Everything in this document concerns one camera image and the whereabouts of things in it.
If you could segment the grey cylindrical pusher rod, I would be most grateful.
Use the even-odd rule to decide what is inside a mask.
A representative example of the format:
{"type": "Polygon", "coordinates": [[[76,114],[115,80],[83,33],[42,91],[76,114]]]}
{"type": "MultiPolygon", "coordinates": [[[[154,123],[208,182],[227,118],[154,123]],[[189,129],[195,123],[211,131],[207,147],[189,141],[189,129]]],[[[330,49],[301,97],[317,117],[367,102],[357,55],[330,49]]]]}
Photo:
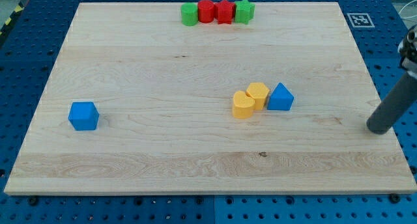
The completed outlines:
{"type": "Polygon", "coordinates": [[[367,119],[367,128],[385,134],[415,101],[416,73],[406,71],[367,119]]]}

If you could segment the silver robot tool mount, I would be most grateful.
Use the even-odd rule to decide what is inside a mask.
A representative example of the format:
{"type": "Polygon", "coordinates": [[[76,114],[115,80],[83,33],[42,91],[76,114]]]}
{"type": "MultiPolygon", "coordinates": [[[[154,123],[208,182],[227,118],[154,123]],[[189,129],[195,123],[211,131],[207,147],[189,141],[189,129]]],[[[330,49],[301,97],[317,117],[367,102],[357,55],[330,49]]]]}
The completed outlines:
{"type": "Polygon", "coordinates": [[[397,51],[401,56],[400,66],[412,77],[416,77],[416,25],[407,31],[397,51]]]}

